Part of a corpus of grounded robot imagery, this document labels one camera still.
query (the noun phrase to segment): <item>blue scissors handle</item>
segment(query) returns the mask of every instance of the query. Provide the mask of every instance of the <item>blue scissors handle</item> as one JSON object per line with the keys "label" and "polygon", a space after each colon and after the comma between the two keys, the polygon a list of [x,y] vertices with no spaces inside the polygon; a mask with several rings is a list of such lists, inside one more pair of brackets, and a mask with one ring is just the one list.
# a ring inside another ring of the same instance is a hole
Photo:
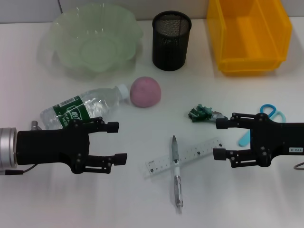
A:
{"label": "blue scissors handle", "polygon": [[273,120],[277,115],[282,117],[281,123],[286,123],[286,116],[281,111],[276,111],[275,114],[270,117],[270,119]]}
{"label": "blue scissors handle", "polygon": [[273,116],[273,114],[276,112],[276,107],[274,107],[272,104],[265,104],[265,105],[263,105],[263,106],[261,107],[260,113],[264,113],[264,108],[272,108],[272,109],[273,109],[272,112],[268,115],[269,118],[270,118],[271,116]]}

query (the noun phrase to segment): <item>ruler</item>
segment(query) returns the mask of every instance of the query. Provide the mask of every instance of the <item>ruler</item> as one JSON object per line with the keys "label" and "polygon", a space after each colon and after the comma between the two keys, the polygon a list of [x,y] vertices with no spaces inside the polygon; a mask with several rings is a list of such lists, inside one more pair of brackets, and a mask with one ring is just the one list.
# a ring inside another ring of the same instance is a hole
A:
{"label": "ruler", "polygon": [[[180,166],[187,162],[202,158],[208,154],[212,154],[213,148],[222,147],[223,143],[218,137],[216,137],[186,150],[179,151]],[[172,158],[170,155],[165,155],[151,161],[147,161],[146,167],[150,175],[155,175],[162,171],[171,169],[173,167]]]}

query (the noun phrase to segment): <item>scissors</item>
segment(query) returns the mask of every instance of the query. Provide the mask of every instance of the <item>scissors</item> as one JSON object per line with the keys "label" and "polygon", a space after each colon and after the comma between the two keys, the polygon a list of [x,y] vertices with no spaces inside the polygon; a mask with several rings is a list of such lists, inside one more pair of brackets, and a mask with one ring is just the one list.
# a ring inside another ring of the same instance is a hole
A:
{"label": "scissors", "polygon": [[[261,107],[260,113],[264,113],[265,108],[272,108],[272,112],[268,115],[271,120],[273,120],[276,116],[282,117],[282,123],[286,123],[285,115],[276,109],[272,104],[265,104]],[[248,131],[244,136],[238,141],[238,145],[241,147],[245,147],[250,143],[250,131]]]}

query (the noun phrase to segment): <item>pen holder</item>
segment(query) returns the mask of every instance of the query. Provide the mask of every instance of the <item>pen holder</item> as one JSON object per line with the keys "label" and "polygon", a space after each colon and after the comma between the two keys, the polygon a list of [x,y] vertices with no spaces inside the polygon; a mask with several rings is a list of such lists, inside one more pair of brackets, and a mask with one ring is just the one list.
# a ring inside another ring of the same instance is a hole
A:
{"label": "pen holder", "polygon": [[152,22],[154,65],[165,71],[181,68],[186,61],[190,18],[177,11],[158,14]]}

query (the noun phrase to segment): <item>table surface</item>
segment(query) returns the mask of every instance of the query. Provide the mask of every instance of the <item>table surface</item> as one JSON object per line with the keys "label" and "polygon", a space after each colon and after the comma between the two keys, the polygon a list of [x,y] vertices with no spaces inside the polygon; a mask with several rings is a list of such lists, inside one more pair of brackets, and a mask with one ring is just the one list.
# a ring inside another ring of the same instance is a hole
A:
{"label": "table surface", "polygon": [[148,160],[167,155],[176,135],[179,149],[219,136],[239,149],[245,130],[216,130],[193,124],[187,113],[197,104],[232,112],[258,113],[270,103],[288,122],[302,122],[304,107],[304,18],[291,18],[294,30],[287,61],[260,77],[226,77],[213,61],[206,22],[193,20],[187,61],[164,72],[152,63],[151,21],[140,21],[144,36],[134,60],[98,77],[73,74],[46,50],[49,23],[0,25],[0,126],[28,130],[39,113],[90,89],[128,86],[141,76],[162,88],[152,108],[123,104],[109,118],[117,134],[90,136],[90,154],[128,153],[125,166],[111,174],[74,175],[65,164],[38,165],[23,176],[0,177],[0,221],[6,228],[285,228],[303,227],[304,172],[293,166],[304,157],[278,157],[269,168],[232,169],[212,156],[181,169],[184,207],[176,213],[170,171],[144,178]]}

